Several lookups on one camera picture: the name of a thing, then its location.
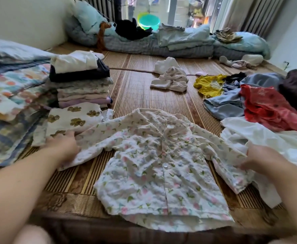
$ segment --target light blue pillow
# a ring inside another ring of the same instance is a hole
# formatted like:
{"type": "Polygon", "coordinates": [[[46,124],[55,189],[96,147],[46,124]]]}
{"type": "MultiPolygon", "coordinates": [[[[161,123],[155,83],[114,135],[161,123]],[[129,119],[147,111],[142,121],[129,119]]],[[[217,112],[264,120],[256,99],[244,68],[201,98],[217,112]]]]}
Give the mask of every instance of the light blue pillow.
{"type": "Polygon", "coordinates": [[[79,20],[86,34],[97,34],[102,21],[108,23],[94,7],[86,1],[77,1],[74,6],[74,16],[79,20]]]}

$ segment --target floral shirt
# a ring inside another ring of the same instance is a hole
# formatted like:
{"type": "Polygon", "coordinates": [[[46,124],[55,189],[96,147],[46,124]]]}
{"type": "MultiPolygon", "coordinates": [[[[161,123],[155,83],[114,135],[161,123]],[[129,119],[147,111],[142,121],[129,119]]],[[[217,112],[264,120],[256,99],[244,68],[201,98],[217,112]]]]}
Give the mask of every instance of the floral shirt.
{"type": "Polygon", "coordinates": [[[111,215],[150,229],[193,232],[233,224],[206,163],[236,192],[251,181],[235,168],[245,158],[180,114],[136,109],[76,136],[82,150],[69,166],[116,150],[94,188],[111,215]]]}

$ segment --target bamboo mat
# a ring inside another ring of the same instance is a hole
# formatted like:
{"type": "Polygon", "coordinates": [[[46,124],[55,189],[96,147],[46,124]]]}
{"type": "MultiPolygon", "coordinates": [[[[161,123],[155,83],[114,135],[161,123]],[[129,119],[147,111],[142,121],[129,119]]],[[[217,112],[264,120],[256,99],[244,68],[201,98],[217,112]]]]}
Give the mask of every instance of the bamboo mat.
{"type": "MultiPolygon", "coordinates": [[[[89,50],[86,47],[66,43],[53,50],[53,52],[67,54],[77,49],[89,50]]],[[[155,62],[162,60],[162,57],[114,52],[104,52],[104,54],[104,63],[110,68],[116,68],[110,70],[114,84],[109,87],[109,92],[114,100],[112,108],[116,112],[115,118],[126,115],[136,108],[161,109],[171,114],[183,114],[191,122],[216,135],[221,133],[222,128],[219,121],[204,109],[203,97],[193,87],[195,76],[188,76],[189,82],[186,94],[169,90],[150,89],[150,82],[156,75],[134,70],[152,71],[155,62]]],[[[237,69],[222,66],[214,60],[177,59],[177,61],[187,74],[195,74],[195,72],[201,70],[210,74],[226,75],[239,72],[237,69]]],[[[271,69],[266,63],[259,67],[257,73],[259,72],[274,72],[274,67],[271,69]]],[[[21,158],[36,150],[35,148],[26,149],[21,158]]],[[[114,151],[104,151],[95,159],[82,165],[62,172],[55,172],[46,185],[35,209],[43,214],[55,212],[65,215],[76,214],[84,217],[111,218],[115,221],[121,221],[120,218],[106,214],[93,190],[93,184],[98,180],[107,161],[113,155],[114,151]]],[[[258,191],[252,186],[235,195],[216,174],[213,165],[209,163],[209,166],[216,183],[224,194],[238,230],[248,229],[252,232],[273,233],[277,230],[294,229],[287,211],[282,206],[275,209],[268,208],[262,202],[258,191]]]]}

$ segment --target gray mattress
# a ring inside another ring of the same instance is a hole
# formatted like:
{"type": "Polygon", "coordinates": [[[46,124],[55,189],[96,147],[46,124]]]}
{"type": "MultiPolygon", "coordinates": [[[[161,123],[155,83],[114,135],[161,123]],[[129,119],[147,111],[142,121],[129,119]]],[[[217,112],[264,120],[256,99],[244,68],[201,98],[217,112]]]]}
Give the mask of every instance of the gray mattress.
{"type": "MultiPolygon", "coordinates": [[[[94,47],[97,37],[94,34],[86,34],[79,21],[75,17],[68,17],[65,20],[65,31],[69,38],[78,44],[94,47]]],[[[159,47],[158,41],[154,38],[137,41],[120,41],[116,37],[106,36],[105,46],[109,51],[123,52],[130,54],[144,54],[162,57],[182,57],[182,58],[208,58],[226,56],[228,60],[240,60],[246,54],[256,54],[251,52],[230,50],[222,46],[202,45],[194,48],[169,51],[167,47],[159,47]]]]}

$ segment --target white wall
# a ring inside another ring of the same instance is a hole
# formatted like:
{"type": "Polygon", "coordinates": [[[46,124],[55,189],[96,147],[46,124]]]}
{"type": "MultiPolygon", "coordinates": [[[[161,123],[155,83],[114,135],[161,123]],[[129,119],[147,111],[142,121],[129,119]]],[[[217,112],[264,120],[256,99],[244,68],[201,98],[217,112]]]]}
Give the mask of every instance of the white wall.
{"type": "Polygon", "coordinates": [[[297,0],[287,0],[266,38],[272,50],[270,63],[286,71],[297,69],[297,0]]]}
{"type": "Polygon", "coordinates": [[[66,40],[71,0],[0,0],[0,38],[48,49],[66,40]]]}

